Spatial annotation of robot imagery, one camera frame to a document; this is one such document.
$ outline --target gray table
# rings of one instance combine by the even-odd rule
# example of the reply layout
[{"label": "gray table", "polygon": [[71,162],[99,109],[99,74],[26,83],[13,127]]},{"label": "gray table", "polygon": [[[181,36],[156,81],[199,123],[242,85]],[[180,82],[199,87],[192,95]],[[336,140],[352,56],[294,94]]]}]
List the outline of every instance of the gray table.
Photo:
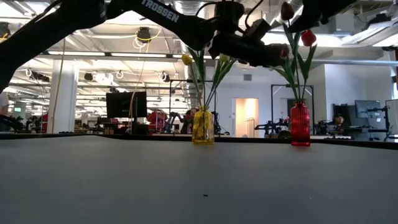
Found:
[{"label": "gray table", "polygon": [[2,140],[0,223],[396,224],[397,170],[327,144]]}]

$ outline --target red vase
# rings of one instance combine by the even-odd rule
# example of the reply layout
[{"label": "red vase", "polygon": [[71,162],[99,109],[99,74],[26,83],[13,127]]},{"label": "red vase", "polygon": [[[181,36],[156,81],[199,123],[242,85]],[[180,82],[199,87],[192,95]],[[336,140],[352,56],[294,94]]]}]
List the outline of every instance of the red vase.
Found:
[{"label": "red vase", "polygon": [[310,110],[305,103],[295,103],[290,110],[293,146],[310,146]]}]

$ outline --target desk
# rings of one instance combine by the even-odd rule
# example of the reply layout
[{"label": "desk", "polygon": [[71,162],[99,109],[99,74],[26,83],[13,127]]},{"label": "desk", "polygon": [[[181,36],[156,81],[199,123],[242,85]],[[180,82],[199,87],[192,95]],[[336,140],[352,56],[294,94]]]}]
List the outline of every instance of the desk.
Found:
[{"label": "desk", "polygon": [[395,224],[397,160],[321,143],[0,140],[0,223]]}]

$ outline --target yellow tulip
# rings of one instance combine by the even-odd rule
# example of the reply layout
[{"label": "yellow tulip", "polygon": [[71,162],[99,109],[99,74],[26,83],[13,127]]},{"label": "yellow tulip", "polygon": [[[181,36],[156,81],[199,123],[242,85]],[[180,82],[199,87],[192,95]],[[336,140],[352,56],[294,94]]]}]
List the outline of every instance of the yellow tulip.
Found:
[{"label": "yellow tulip", "polygon": [[220,54],[220,62],[227,62],[229,60],[229,56],[225,54]]},{"label": "yellow tulip", "polygon": [[184,65],[186,65],[186,66],[192,64],[192,58],[189,57],[189,55],[187,55],[187,54],[183,54],[181,59],[182,59],[182,62],[184,63]]}]

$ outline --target yellow vase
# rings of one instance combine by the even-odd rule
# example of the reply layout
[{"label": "yellow vase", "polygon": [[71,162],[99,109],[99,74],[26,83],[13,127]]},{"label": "yellow vase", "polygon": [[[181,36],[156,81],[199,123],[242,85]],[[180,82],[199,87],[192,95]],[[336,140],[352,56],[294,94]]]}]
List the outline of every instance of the yellow vase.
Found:
[{"label": "yellow vase", "polygon": [[202,106],[199,112],[195,114],[192,142],[202,145],[214,144],[213,115],[208,111],[208,107]]}]

